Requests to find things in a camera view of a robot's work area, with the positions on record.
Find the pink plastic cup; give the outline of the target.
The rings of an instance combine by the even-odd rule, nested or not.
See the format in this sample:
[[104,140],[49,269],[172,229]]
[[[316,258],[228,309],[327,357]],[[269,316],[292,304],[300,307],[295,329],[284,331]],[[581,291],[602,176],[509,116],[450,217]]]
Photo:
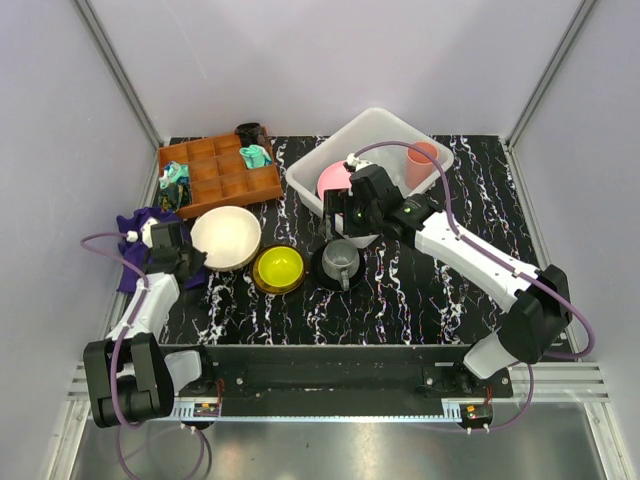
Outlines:
[[438,149],[429,142],[413,144],[421,152],[409,148],[406,153],[405,183],[410,189],[415,189],[426,180],[434,170],[432,160],[438,159]]

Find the translucent white plastic bin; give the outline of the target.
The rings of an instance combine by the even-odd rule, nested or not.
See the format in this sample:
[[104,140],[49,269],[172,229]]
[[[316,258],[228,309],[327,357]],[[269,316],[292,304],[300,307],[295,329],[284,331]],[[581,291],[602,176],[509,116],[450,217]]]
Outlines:
[[[431,175],[415,189],[406,183],[406,153],[416,142],[429,142],[439,152],[433,159]],[[430,200],[427,191],[453,164],[452,152],[441,143],[419,132],[389,111],[369,108],[342,127],[328,140],[316,147],[302,159],[289,167],[286,181],[297,193],[311,213],[320,218],[321,201],[316,193],[320,174],[331,164],[345,161],[350,153],[384,168],[391,181],[404,197],[390,218],[402,227],[401,236],[368,235],[342,236],[342,219],[337,218],[337,239],[349,240],[357,248],[364,248],[378,236],[398,240],[405,245],[428,255],[436,255],[455,247],[463,229],[443,207]]]

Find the cream white bowl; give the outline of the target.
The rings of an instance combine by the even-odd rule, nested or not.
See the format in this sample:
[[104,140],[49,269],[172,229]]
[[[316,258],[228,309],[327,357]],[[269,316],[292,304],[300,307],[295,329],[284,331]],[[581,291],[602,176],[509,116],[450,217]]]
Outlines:
[[262,230],[257,217],[237,206],[214,208],[201,215],[191,229],[193,246],[205,254],[212,271],[238,270],[255,257]]

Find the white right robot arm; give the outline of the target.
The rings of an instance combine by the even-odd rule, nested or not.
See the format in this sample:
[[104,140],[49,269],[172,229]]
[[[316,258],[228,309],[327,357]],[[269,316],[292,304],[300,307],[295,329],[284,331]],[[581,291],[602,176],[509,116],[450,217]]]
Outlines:
[[340,165],[346,178],[325,187],[324,217],[348,237],[384,235],[452,267],[505,313],[502,325],[477,341],[454,371],[466,396],[486,389],[490,376],[517,362],[535,364],[572,320],[566,275],[498,250],[462,227],[424,194],[404,197],[376,164]]

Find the yellow plastic bowl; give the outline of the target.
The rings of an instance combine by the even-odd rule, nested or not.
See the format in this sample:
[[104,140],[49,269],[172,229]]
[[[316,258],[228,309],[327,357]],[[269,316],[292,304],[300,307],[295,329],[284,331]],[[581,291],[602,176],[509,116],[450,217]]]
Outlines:
[[289,287],[296,283],[303,273],[302,256],[289,246],[270,247],[258,260],[258,274],[271,287]]

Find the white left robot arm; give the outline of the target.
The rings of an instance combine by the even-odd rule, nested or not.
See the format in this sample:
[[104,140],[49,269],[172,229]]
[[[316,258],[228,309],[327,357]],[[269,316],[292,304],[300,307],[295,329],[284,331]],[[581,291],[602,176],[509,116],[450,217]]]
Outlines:
[[83,352],[91,413],[100,428],[135,428],[167,417],[184,387],[203,396],[216,382],[199,351],[164,355],[158,344],[181,287],[203,266],[205,254],[185,240],[179,221],[152,224],[140,236],[148,243],[142,265],[119,259],[138,275],[133,297],[106,338]]

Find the pink plastic plate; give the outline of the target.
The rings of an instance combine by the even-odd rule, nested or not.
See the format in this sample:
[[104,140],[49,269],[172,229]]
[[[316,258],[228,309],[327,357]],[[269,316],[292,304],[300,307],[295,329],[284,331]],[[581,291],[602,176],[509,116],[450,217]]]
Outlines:
[[329,165],[319,176],[316,193],[321,201],[321,214],[324,214],[324,194],[326,190],[350,190],[351,172],[348,171],[343,161]]

